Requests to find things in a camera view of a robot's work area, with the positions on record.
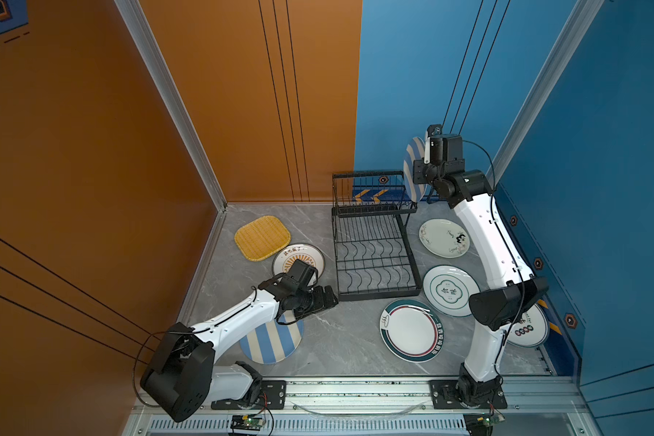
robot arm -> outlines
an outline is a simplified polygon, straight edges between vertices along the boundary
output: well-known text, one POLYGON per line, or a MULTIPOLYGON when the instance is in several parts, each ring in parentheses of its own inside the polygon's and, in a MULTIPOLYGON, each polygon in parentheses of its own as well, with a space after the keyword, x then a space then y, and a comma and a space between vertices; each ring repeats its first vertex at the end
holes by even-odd
POLYGON ((518 253, 499 219, 493 189, 479 170, 465 171, 462 137, 427 129, 425 158, 414 162, 414 183, 428 183, 460 218, 478 249, 489 291, 470 297, 475 331, 470 353, 460 367, 457 393, 468 406, 491 401, 501 388, 497 363, 513 324, 548 291, 518 253))
POLYGON ((207 398, 254 404, 262 376, 244 362, 214 364, 232 344, 287 310, 297 320, 336 306, 332 287, 308 287, 313 274, 313 266, 298 260, 287 274, 262 282, 222 314, 192 327, 180 322, 170 327, 141 377, 141 387, 176 422, 191 416, 207 398))

dish rack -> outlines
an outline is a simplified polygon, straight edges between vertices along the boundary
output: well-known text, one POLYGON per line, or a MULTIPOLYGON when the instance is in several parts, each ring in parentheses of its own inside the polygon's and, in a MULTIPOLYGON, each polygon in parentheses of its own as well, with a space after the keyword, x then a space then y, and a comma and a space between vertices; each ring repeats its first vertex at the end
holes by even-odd
POLYGON ((418 295, 423 288, 402 216, 416 212, 402 171, 332 176, 332 235, 340 301, 418 295))

plate with black text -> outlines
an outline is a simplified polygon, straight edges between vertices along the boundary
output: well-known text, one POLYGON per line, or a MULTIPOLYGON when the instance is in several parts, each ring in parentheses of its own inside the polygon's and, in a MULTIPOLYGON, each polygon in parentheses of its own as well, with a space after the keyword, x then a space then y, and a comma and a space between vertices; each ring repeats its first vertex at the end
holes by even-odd
POLYGON ((460 257, 470 249, 470 236, 465 229, 441 218, 421 224, 419 240, 428 251, 447 259, 460 257))
POLYGON ((452 317, 466 317, 472 312, 468 301, 480 288, 472 277, 460 268, 434 266, 424 276, 424 295, 434 309, 452 317))
POLYGON ((444 343, 439 317, 429 306, 412 299, 388 304, 380 316, 380 333, 388 349, 408 362, 434 359, 444 343))
POLYGON ((276 253, 273 263, 274 275, 287 273, 296 260, 302 260, 317 268, 317 276, 313 276, 308 285, 313 286, 317 283, 317 278, 325 270, 325 258, 317 247, 306 243, 295 243, 276 253))

striped plate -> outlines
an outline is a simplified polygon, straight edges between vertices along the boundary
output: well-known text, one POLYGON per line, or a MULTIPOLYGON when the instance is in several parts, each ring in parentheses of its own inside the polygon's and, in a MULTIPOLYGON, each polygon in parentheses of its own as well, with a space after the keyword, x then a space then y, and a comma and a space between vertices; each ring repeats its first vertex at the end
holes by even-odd
POLYGON ((421 301, 392 301, 380 317, 385 345, 408 362, 434 359, 444 344, 444 327, 434 310, 421 301))
MULTIPOLYGON (((292 322, 296 318, 292 310, 281 315, 279 321, 292 322)), ((255 328, 240 339, 240 348, 247 358, 257 363, 276 363, 291 355, 303 337, 303 320, 289 326, 276 321, 267 322, 255 328)))
POLYGON ((404 189, 407 190, 407 195, 413 202, 420 201, 426 193, 427 185, 415 185, 412 179, 412 171, 414 170, 414 161, 424 157, 424 141, 420 137, 413 137, 409 144, 407 144, 407 153, 404 155, 404 164, 402 170, 404 171, 404 189))

metal mounting plate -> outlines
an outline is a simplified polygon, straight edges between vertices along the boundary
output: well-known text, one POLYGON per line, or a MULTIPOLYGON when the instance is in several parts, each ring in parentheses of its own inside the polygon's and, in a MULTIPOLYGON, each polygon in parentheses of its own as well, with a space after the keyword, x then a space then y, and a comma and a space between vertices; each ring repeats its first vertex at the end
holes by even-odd
MULTIPOLYGON (((460 401, 455 399, 455 384, 456 380, 429 380, 429 389, 431 390, 431 399, 434 402, 435 409, 466 409, 460 401)), ((498 394, 494 396, 492 405, 495 409, 506 409, 506 396, 504 392, 499 389, 498 394)), ((483 407, 470 409, 480 410, 483 407)))

